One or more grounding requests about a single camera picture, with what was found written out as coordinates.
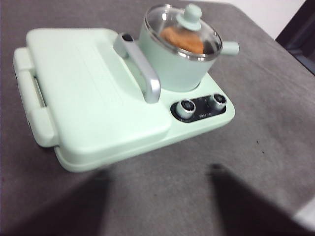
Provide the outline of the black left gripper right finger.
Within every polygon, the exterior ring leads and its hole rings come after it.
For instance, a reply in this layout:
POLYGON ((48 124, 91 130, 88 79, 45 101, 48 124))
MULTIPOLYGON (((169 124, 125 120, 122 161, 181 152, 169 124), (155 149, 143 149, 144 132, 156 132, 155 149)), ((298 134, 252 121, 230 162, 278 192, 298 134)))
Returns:
POLYGON ((210 181, 227 236, 313 236, 222 164, 210 165, 210 181))

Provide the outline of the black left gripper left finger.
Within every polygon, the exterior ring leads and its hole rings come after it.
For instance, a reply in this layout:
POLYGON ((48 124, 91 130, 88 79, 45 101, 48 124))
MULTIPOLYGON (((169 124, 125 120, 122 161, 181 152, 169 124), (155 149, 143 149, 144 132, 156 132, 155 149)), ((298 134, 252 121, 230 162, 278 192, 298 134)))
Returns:
POLYGON ((102 227, 111 171, 100 170, 61 199, 1 233, 2 236, 96 236, 102 227))

